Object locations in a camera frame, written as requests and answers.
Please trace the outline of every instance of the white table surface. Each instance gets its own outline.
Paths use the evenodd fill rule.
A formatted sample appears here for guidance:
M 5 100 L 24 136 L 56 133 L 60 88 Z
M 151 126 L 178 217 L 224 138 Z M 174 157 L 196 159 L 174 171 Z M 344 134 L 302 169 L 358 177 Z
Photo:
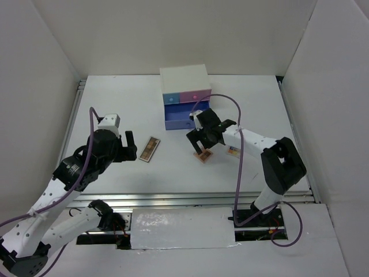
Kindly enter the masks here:
M 212 93 L 233 97 L 241 106 L 244 128 L 264 136 L 294 141 L 291 126 L 275 76 L 210 76 Z M 100 116 L 117 113 L 119 131 L 132 130 L 140 155 L 150 136 L 161 140 L 152 160 L 145 163 L 113 163 L 90 184 L 85 193 L 225 193 L 234 192 L 239 159 L 227 155 L 226 147 L 212 148 L 206 164 L 194 156 L 186 138 L 188 130 L 164 127 L 164 105 L 159 76 L 89 76 L 70 136 L 66 156 L 86 144 L 90 106 Z M 237 109 L 226 98 L 214 96 L 210 106 L 220 119 L 237 119 Z M 242 192 L 260 192 L 265 186 L 260 160 L 245 155 Z M 309 190 L 303 178 L 291 191 Z

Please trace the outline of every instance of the white cardboard panel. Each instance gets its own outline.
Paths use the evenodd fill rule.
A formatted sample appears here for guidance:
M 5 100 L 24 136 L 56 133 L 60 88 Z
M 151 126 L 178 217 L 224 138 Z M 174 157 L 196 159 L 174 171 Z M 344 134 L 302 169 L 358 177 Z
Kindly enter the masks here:
M 335 238 L 336 234 L 329 219 L 329 213 L 326 205 L 293 205 L 300 213 L 303 221 L 303 233 L 299 244 L 313 238 Z M 285 229 L 288 239 L 293 241 L 299 233 L 300 226 L 295 212 L 287 205 L 281 205 L 283 218 L 285 220 Z
M 134 209 L 132 249 L 235 246 L 231 208 Z
M 33 0 L 78 72 L 284 75 L 317 0 Z
M 369 276 L 369 1 L 320 0 L 283 81 L 314 194 L 352 276 Z

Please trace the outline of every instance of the rectangular card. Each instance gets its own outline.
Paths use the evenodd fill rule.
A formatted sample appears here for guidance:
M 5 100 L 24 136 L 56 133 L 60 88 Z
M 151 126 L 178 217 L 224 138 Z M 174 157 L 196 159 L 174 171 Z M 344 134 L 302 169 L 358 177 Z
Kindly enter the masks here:
M 228 149 L 227 149 L 227 154 L 231 155 L 231 156 L 234 156 L 234 157 L 237 157 L 237 158 L 240 158 L 240 155 L 241 155 L 241 150 L 236 148 L 236 147 L 232 147 L 230 146 Z
M 148 143 L 142 153 L 140 154 L 139 159 L 143 160 L 144 162 L 150 162 L 152 155 L 154 154 L 157 146 L 159 145 L 160 140 L 155 137 L 150 137 Z

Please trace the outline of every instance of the pink drawer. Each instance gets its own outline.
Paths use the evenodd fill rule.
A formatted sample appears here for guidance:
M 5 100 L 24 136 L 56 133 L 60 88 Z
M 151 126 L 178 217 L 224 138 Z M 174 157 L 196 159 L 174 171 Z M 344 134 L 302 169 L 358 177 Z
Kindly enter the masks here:
M 197 102 L 201 98 L 210 95 L 211 93 L 212 93 L 211 89 L 207 89 L 206 91 L 181 92 L 179 94 L 179 102 L 180 103 Z

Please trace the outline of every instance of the blue drawer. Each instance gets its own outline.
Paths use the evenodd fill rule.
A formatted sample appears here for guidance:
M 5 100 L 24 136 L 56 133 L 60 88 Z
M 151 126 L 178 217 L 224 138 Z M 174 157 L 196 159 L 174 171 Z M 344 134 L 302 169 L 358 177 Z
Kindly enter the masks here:
M 164 105 L 178 104 L 179 93 L 167 93 L 163 94 Z
M 195 123 L 190 120 L 190 112 L 194 105 L 195 103 L 192 102 L 164 106 L 165 129 L 194 129 Z M 203 101 L 197 105 L 196 110 L 204 111 L 207 108 L 209 108 L 209 101 Z

